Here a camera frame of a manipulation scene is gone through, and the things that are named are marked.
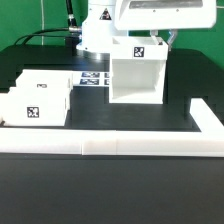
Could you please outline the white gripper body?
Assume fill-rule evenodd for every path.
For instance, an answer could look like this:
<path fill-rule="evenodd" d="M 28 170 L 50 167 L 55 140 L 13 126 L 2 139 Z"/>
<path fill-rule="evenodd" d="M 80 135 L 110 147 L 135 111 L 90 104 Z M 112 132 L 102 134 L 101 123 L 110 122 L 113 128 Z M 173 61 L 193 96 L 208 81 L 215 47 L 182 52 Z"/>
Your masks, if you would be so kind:
<path fill-rule="evenodd" d="M 216 0 L 117 0 L 119 30 L 211 28 L 216 23 Z"/>

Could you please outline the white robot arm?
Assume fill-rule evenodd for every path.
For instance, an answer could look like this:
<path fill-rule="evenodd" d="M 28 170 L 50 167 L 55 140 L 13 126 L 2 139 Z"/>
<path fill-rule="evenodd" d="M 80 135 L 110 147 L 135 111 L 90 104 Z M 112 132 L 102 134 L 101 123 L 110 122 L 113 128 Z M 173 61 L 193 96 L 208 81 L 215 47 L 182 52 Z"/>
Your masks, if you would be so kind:
<path fill-rule="evenodd" d="M 151 36 L 168 30 L 171 47 L 181 29 L 213 27 L 216 6 L 216 0 L 88 0 L 78 51 L 90 57 L 108 57 L 113 36 L 146 30 Z"/>

